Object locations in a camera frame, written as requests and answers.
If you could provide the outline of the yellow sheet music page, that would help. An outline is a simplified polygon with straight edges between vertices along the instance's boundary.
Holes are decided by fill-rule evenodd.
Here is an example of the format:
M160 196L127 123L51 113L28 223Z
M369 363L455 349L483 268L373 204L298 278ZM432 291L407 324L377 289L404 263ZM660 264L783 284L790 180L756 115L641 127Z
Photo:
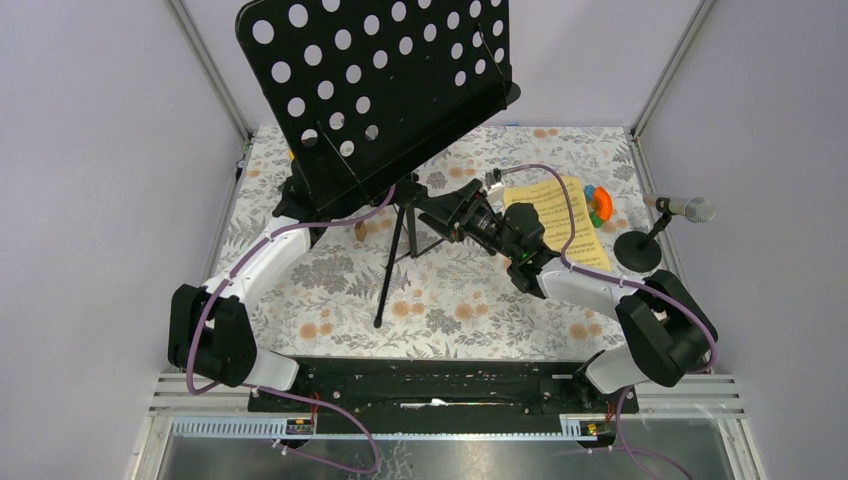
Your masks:
M544 227L544 242L553 250L560 252L571 237L571 225L575 234L566 256L571 263L610 271L611 264L605 248L589 219L584 186L574 176L563 176L567 187L571 211L565 204L565 196L556 179L545 180L526 187L507 188L504 193L504 205L529 203L536 210Z

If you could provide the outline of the black tripod music stand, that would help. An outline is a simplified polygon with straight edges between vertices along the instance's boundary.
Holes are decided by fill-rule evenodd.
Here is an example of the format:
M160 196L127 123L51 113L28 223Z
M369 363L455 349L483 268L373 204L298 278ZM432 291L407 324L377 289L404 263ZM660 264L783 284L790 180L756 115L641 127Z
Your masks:
M519 98L509 24L505 1L251 1L235 33L328 228L421 213L417 168Z

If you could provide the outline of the black microphone stand base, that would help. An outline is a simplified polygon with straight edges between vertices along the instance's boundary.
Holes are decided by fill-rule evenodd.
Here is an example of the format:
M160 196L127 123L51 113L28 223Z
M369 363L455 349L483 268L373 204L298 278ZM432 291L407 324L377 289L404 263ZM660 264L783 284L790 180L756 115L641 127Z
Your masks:
M662 261L662 247L658 235L671 223L672 216L663 214L648 232L629 231L614 242L613 251L618 262L638 273L657 268Z

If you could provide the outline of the silver grey microphone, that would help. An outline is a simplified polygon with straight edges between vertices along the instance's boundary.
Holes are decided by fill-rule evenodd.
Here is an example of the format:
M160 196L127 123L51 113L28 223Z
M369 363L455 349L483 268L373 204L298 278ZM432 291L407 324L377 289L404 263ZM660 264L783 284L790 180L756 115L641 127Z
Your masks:
M644 195L643 202L663 215L682 216L692 223L709 222L715 218L712 202L703 197L683 198L662 195Z

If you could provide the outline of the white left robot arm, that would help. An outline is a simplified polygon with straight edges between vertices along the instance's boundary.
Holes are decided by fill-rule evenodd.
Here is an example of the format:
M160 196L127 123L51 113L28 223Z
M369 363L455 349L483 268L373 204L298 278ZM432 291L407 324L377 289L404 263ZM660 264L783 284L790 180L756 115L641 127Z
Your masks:
M292 175L262 233L230 267L200 286L184 284L172 296L168 362L228 387L272 388L288 411L309 401L310 385L298 362L257 346L249 314L294 261L326 230L304 180Z

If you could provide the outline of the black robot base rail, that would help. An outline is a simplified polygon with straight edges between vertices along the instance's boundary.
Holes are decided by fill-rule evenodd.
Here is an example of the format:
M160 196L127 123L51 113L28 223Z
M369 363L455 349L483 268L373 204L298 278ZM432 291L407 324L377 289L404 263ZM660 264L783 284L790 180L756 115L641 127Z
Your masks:
M337 405L373 434L560 434L564 416L612 420L634 393L604 394L579 362L304 357L292 391L320 407L260 392L251 413L303 413L320 434L354 434Z

